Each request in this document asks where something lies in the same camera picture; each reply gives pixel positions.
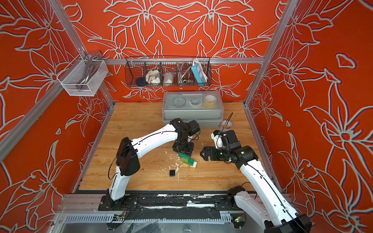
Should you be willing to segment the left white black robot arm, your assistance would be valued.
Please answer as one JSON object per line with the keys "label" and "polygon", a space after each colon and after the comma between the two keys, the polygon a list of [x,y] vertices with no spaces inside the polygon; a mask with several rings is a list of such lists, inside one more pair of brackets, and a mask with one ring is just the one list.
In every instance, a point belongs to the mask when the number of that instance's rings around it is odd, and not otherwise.
{"label": "left white black robot arm", "polygon": [[200,131],[196,120],[186,123],[175,118],[163,128],[146,136],[133,140],[128,137],[122,139],[112,162],[116,164],[116,171],[109,177],[112,184],[107,190],[108,200],[112,203],[124,197],[131,176],[140,170],[139,160],[150,151],[173,142],[174,152],[190,157],[194,150],[193,142],[198,139]]}

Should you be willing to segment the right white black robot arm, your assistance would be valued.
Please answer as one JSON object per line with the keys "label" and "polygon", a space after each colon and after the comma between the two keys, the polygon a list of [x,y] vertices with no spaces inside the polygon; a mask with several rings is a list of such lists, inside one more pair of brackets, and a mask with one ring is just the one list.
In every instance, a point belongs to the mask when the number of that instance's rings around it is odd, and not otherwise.
{"label": "right white black robot arm", "polygon": [[299,214],[280,193],[265,172],[258,156],[250,146],[242,146],[233,130],[215,130],[211,134],[213,146],[200,152],[205,161],[234,164],[248,179],[262,203],[250,197],[240,185],[229,189],[234,204],[248,214],[265,233],[309,233],[310,218]]}

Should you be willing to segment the dark green long lego brick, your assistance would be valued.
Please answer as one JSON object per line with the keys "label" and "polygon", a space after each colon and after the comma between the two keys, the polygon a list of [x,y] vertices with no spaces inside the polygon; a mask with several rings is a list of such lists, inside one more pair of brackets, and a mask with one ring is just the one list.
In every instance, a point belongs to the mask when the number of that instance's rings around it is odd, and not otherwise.
{"label": "dark green long lego brick", "polygon": [[197,162],[194,161],[193,159],[187,159],[187,160],[183,159],[183,163],[192,167],[192,168],[196,168],[196,166],[197,166]]}

